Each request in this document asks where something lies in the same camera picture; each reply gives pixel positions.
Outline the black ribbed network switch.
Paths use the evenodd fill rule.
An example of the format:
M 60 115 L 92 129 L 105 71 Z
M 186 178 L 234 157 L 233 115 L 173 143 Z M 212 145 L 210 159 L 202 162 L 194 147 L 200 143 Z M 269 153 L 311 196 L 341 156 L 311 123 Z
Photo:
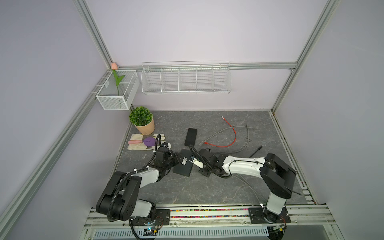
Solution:
M 195 146 L 198 130 L 194 128 L 188 128 L 187 136 L 185 139 L 185 147 Z

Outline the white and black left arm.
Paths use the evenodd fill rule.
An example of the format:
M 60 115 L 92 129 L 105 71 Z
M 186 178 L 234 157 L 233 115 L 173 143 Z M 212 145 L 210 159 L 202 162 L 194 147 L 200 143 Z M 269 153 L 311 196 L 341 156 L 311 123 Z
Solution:
M 181 155 L 174 153 L 169 143 L 161 142 L 161 137 L 156 136 L 154 154 L 143 168 L 112 174 L 96 205 L 96 212 L 107 216 L 109 222 L 135 218 L 155 222 L 156 204 L 139 199 L 140 189 L 159 182 L 181 163 Z

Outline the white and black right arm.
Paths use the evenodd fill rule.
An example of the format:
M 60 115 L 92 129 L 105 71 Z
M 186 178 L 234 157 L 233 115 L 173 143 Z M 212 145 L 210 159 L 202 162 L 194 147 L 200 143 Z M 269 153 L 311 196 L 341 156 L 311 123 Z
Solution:
M 286 201 L 292 197 L 297 172 L 275 154 L 264 158 L 238 158 L 231 155 L 216 156 L 208 149 L 197 151 L 189 146 L 194 162 L 200 167 L 199 173 L 206 177 L 211 174 L 223 179 L 233 175 L 246 175 L 260 178 L 270 190 L 263 207 L 263 220 L 267 223 L 282 221 L 286 224 L 287 214 L 283 212 Z

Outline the pink tulip artificial flower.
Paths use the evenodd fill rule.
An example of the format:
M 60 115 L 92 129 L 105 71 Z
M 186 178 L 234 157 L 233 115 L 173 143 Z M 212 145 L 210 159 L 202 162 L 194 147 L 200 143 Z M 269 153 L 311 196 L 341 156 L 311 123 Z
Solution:
M 114 75 L 114 78 L 115 78 L 118 96 L 120 96 L 119 85 L 120 85 L 121 81 L 125 78 L 125 75 L 119 76 L 118 73 L 117 73 L 118 68 L 119 67 L 118 67 L 118 65 L 116 63 L 111 63 L 111 69 L 112 69 L 112 72 L 113 72 L 113 75 Z

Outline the green plant in beige pot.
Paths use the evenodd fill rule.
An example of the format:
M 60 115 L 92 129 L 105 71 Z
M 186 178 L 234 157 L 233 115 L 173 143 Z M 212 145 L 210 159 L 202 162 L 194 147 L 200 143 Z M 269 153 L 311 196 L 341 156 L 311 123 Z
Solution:
M 129 119 L 143 135 L 150 135 L 155 130 L 153 114 L 146 107 L 140 106 L 133 109 L 129 115 Z

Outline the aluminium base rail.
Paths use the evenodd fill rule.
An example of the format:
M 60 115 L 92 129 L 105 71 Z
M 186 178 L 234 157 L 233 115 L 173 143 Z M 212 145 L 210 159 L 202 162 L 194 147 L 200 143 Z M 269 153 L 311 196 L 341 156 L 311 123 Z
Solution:
M 153 219 L 109 222 L 92 209 L 82 240 L 342 240 L 326 205 L 287 205 L 267 220 L 257 205 L 159 205 Z

